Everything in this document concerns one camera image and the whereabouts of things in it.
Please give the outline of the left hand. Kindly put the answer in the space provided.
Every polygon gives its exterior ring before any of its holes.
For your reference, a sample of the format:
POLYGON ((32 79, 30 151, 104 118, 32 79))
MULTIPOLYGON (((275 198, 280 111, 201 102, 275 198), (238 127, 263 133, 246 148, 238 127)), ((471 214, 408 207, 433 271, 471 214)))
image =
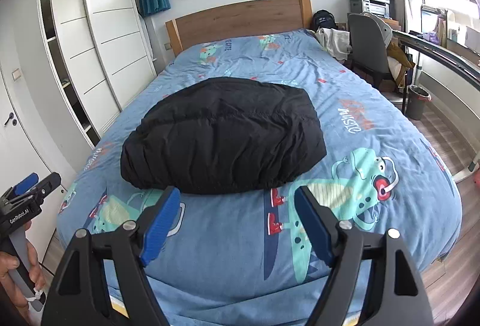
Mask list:
MULTIPOLYGON (((42 290, 45 288, 46 279, 41 271, 41 266, 38 262, 37 251, 29 240, 26 240, 26 247, 28 252, 28 260, 31 264, 29 270, 29 277, 32 282, 35 283, 35 288, 42 290)), ((29 315, 29 303, 17 287, 16 283, 11 280, 8 272, 15 270, 19 266, 19 260, 13 256, 8 255, 5 252, 1 252, 1 284, 4 288, 7 297, 11 300, 12 304, 16 308, 16 311, 23 317, 27 325, 31 324, 29 315)))

